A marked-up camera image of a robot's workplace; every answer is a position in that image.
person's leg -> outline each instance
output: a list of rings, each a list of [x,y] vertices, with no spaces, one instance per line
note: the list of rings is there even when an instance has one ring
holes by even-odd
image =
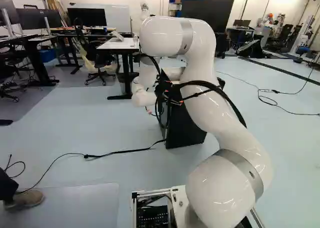
[[[44,195],[38,190],[17,193],[18,186],[18,183],[0,168],[0,200],[3,200],[5,210],[16,211],[34,207],[44,200]]]

pants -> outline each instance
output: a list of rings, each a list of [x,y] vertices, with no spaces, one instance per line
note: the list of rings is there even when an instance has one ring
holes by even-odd
[[[11,202],[18,186],[18,183],[0,168],[0,200]]]

whiteboard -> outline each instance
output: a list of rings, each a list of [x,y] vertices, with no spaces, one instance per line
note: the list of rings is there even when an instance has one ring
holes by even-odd
[[[109,28],[116,28],[118,33],[131,33],[131,18],[128,5],[110,4],[68,4],[67,8],[104,9],[105,19]]]

shoe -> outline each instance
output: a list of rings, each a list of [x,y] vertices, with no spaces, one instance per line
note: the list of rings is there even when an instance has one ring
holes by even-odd
[[[45,196],[38,190],[30,190],[13,196],[13,202],[4,202],[4,209],[7,211],[18,211],[28,209],[41,204]]]

monitor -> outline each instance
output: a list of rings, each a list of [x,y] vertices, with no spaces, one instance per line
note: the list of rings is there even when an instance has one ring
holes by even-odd
[[[0,0],[0,9],[6,9],[11,24],[18,24],[19,23],[19,16],[14,6],[12,0]],[[0,26],[5,26],[5,20],[2,16],[2,11],[0,10]]]
[[[206,21],[213,31],[224,33],[235,0],[184,0],[181,16],[183,18]]]
[[[50,9],[16,9],[23,30],[46,29],[45,17],[50,28],[62,27],[59,12]]]
[[[249,27],[251,20],[235,20],[233,26]]]
[[[87,27],[107,26],[104,9],[68,8],[68,16],[72,25],[74,25],[75,19],[78,18]]]

